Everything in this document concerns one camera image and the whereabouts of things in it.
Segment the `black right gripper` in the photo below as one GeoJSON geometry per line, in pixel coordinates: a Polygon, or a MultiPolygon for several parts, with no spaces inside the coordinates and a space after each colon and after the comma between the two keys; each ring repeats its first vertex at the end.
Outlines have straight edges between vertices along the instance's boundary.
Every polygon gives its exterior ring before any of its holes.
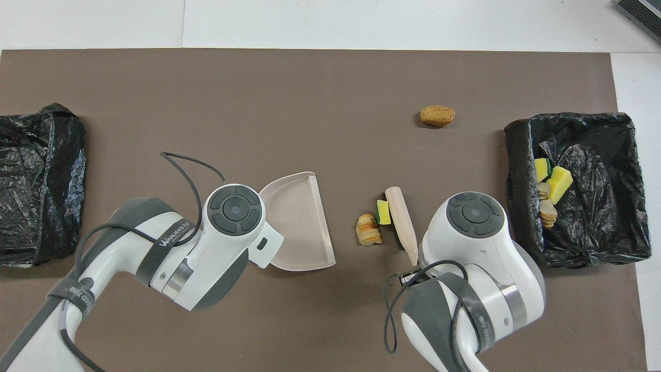
{"type": "Polygon", "coordinates": [[[415,285],[429,280],[429,276],[425,273],[422,266],[413,266],[404,271],[397,272],[397,278],[401,285],[406,285],[410,282],[415,285]]]}

